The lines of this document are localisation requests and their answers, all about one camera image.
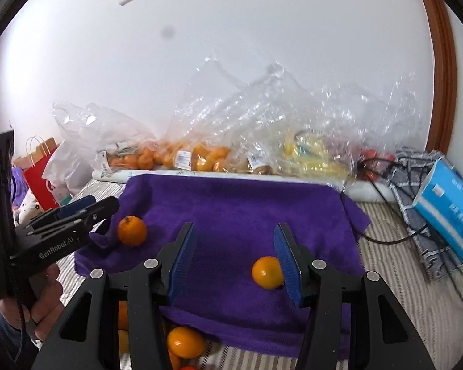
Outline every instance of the bag handle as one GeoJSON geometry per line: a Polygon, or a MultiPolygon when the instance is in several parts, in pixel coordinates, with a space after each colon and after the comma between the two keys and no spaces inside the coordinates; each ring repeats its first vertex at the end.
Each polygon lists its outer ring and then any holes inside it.
{"type": "Polygon", "coordinates": [[[50,149],[48,148],[48,145],[45,143],[44,139],[41,137],[41,136],[31,136],[29,137],[27,140],[26,140],[26,155],[31,159],[31,166],[35,166],[35,163],[32,159],[32,157],[30,156],[30,153],[29,153],[29,150],[31,149],[31,145],[32,145],[32,141],[37,141],[39,144],[38,146],[41,146],[42,150],[43,150],[43,154],[46,156],[47,153],[45,151],[45,146],[46,146],[46,150],[48,150],[48,155],[51,154],[50,152],[50,149]]]}

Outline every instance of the orange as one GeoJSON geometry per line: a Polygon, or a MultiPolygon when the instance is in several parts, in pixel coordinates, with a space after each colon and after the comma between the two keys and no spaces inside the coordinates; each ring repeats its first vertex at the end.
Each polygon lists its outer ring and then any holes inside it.
{"type": "Polygon", "coordinates": [[[265,256],[252,266],[252,278],[264,289],[275,289],[283,285],[282,268],[276,257],[265,256]]]}
{"type": "Polygon", "coordinates": [[[128,216],[122,218],[117,227],[120,241],[132,248],[141,245],[148,237],[148,229],[141,218],[128,216]]]}
{"type": "Polygon", "coordinates": [[[170,154],[170,153],[166,153],[163,158],[161,159],[163,165],[166,167],[166,168],[169,168],[169,169],[172,169],[174,167],[174,163],[173,163],[173,154],[170,154]]]}
{"type": "Polygon", "coordinates": [[[137,169],[137,156],[135,154],[127,154],[123,157],[123,167],[128,170],[137,169]]]}
{"type": "Polygon", "coordinates": [[[155,151],[154,156],[152,157],[152,160],[154,161],[155,164],[161,166],[163,165],[162,156],[163,156],[163,153],[159,151],[155,151]]]}
{"type": "Polygon", "coordinates": [[[129,353],[129,333],[119,330],[119,353],[129,353]]]}
{"type": "Polygon", "coordinates": [[[206,158],[214,161],[219,159],[225,159],[228,156],[228,153],[230,153],[230,149],[228,149],[227,147],[215,147],[209,152],[206,158]]]}
{"type": "Polygon", "coordinates": [[[226,161],[225,159],[219,159],[214,163],[213,171],[215,173],[225,173],[226,172],[226,161]]]}
{"type": "Polygon", "coordinates": [[[173,367],[173,370],[178,370],[181,366],[180,358],[176,354],[172,353],[172,351],[169,349],[168,355],[170,356],[171,367],[173,367]]]}
{"type": "Polygon", "coordinates": [[[199,157],[195,166],[197,171],[213,171],[214,161],[199,157]]]}
{"type": "Polygon", "coordinates": [[[204,352],[206,342],[196,330],[176,327],[168,333],[166,345],[182,359],[193,359],[204,352]]]}
{"type": "Polygon", "coordinates": [[[129,329],[129,313],[127,310],[127,301],[119,301],[119,330],[128,331],[129,329]]]}
{"type": "Polygon", "coordinates": [[[147,155],[149,155],[149,156],[151,156],[151,158],[152,158],[152,157],[154,156],[154,153],[156,153],[156,152],[154,152],[153,150],[151,150],[149,147],[145,146],[145,147],[143,147],[143,148],[140,150],[139,153],[141,154],[141,156],[147,156],[147,155]]]}
{"type": "Polygon", "coordinates": [[[198,157],[205,158],[209,150],[203,143],[196,144],[195,147],[192,149],[192,154],[195,154],[198,157]]]}
{"type": "Polygon", "coordinates": [[[123,160],[121,158],[115,157],[108,161],[108,164],[111,168],[123,167],[123,160]]]}
{"type": "Polygon", "coordinates": [[[151,153],[145,153],[137,159],[137,168],[140,170],[152,170],[154,161],[152,160],[151,153]]]}

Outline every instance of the yellow fruit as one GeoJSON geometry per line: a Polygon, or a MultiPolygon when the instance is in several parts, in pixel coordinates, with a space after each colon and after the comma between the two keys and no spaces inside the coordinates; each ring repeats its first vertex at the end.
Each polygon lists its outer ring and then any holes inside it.
{"type": "Polygon", "coordinates": [[[129,353],[129,333],[119,330],[119,354],[129,353]]]}
{"type": "Polygon", "coordinates": [[[283,285],[284,279],[279,260],[272,256],[260,258],[252,266],[252,278],[264,289],[275,289],[283,285]]]}
{"type": "Polygon", "coordinates": [[[166,338],[168,349],[182,359],[193,359],[204,352],[206,342],[196,330],[176,327],[166,338]]]}
{"type": "Polygon", "coordinates": [[[122,218],[117,227],[120,241],[127,246],[136,247],[144,243],[148,237],[148,229],[144,222],[135,216],[122,218]]]}

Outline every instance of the sleeve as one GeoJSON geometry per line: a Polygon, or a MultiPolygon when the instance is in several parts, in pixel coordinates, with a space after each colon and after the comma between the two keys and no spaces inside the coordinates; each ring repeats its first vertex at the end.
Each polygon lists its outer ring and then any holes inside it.
{"type": "MultiPolygon", "coordinates": [[[[20,362],[17,363],[21,369],[30,369],[38,354],[38,348],[32,343],[29,335],[24,336],[25,344],[21,352],[20,362]]],[[[0,343],[5,348],[12,360],[16,357],[21,346],[21,331],[13,328],[0,313],[0,343]]]]}

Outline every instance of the plastic bag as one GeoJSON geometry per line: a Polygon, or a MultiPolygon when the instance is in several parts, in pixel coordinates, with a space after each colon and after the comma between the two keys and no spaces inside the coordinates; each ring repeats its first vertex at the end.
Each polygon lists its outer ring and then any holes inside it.
{"type": "MultiPolygon", "coordinates": [[[[176,165],[181,169],[193,170],[193,161],[200,161],[203,165],[196,168],[198,171],[345,178],[352,168],[350,150],[344,146],[329,151],[336,143],[332,142],[333,135],[325,134],[327,129],[319,129],[325,122],[322,115],[320,102],[278,64],[271,65],[264,77],[240,88],[240,82],[217,61],[207,60],[177,106],[167,138],[176,139],[179,148],[187,146],[187,153],[174,153],[174,163],[186,155],[186,168],[176,165]],[[213,85],[211,92],[206,90],[208,84],[213,85]],[[233,90],[233,95],[224,97],[233,90]],[[289,156],[291,135],[313,133],[313,129],[320,137],[330,137],[322,158],[314,165],[300,155],[289,156]],[[199,154],[201,146],[208,150],[209,146],[221,147],[228,154],[219,159],[203,156],[199,154]]],[[[343,143],[347,143],[346,138],[338,140],[338,144],[343,143]]]]}
{"type": "Polygon", "coordinates": [[[62,136],[95,170],[152,170],[156,138],[140,122],[94,103],[86,108],[53,104],[62,136]]]}
{"type": "Polygon", "coordinates": [[[67,141],[53,152],[43,171],[42,178],[55,188],[66,187],[73,195],[80,192],[91,180],[92,169],[67,141]]]}
{"type": "Polygon", "coordinates": [[[322,113],[351,142],[354,157],[364,163],[364,179],[376,180],[384,174],[397,150],[426,142],[412,81],[412,76],[401,77],[386,99],[357,85],[323,90],[322,113]]]}

